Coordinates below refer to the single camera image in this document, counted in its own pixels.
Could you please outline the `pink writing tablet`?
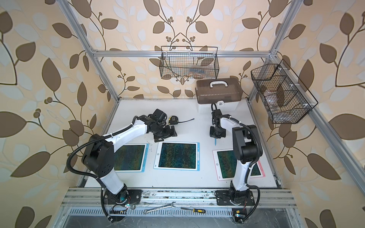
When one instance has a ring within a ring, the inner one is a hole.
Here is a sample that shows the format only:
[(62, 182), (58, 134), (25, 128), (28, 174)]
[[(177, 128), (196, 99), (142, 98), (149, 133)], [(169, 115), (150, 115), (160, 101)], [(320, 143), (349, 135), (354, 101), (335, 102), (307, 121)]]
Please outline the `pink writing tablet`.
[[(214, 165), (218, 181), (233, 180), (237, 160), (232, 150), (213, 150)], [(258, 161), (251, 172), (251, 178), (264, 178), (266, 174), (262, 168), (260, 161)]]

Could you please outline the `blue writing tablet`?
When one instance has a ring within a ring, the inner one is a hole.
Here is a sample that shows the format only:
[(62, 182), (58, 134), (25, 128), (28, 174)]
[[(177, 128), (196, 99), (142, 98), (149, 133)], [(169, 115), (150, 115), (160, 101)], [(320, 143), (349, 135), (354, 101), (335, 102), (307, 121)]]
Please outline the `blue writing tablet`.
[(200, 144), (198, 142), (159, 142), (153, 168), (199, 171)]
[(114, 169), (119, 173), (143, 173), (148, 154), (148, 144), (127, 144), (114, 154)]

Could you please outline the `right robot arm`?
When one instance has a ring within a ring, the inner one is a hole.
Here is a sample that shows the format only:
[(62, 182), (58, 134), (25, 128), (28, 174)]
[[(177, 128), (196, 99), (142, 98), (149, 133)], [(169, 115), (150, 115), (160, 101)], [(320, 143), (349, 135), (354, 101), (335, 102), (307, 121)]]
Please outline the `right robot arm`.
[(210, 137), (224, 138), (227, 131), (232, 134), (233, 153), (237, 166), (229, 188), (229, 197), (231, 203), (239, 204), (250, 196), (250, 188), (254, 186), (249, 185), (248, 180), (253, 166), (263, 154), (257, 127), (245, 125), (229, 114), (224, 115), (216, 104), (211, 104), (211, 111)]

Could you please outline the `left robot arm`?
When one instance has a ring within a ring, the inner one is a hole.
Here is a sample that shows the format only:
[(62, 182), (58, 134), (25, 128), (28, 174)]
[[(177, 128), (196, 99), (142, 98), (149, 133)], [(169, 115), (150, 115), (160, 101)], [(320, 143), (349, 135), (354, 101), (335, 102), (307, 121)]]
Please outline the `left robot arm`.
[[(123, 201), (128, 196), (128, 190), (115, 171), (115, 153), (119, 148), (133, 139), (152, 133), (156, 143), (170, 137), (176, 137), (174, 126), (166, 123), (167, 114), (156, 109), (152, 114), (135, 116), (128, 126), (103, 136), (92, 135), (89, 141), (75, 149), (67, 158), (67, 169), (78, 175), (94, 178), (102, 187), (115, 196), (118, 201)], [(73, 168), (71, 161), (82, 149), (82, 163), (91, 173), (78, 171)]]

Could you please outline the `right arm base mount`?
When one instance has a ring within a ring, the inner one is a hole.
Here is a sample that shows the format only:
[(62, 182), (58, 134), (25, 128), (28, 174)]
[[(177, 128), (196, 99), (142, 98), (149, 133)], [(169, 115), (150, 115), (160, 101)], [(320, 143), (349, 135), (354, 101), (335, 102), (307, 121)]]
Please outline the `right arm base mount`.
[(254, 206), (255, 199), (253, 192), (249, 189), (245, 191), (217, 190), (214, 193), (217, 205), (219, 206)]

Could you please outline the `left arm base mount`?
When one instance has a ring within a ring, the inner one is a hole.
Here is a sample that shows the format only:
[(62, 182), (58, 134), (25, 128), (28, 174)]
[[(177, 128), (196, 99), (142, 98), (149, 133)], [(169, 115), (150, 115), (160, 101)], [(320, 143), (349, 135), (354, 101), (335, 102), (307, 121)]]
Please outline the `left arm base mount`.
[(105, 190), (102, 196), (102, 200), (108, 205), (126, 205), (137, 204), (142, 198), (142, 190), (121, 190), (117, 194), (112, 194), (109, 190)]

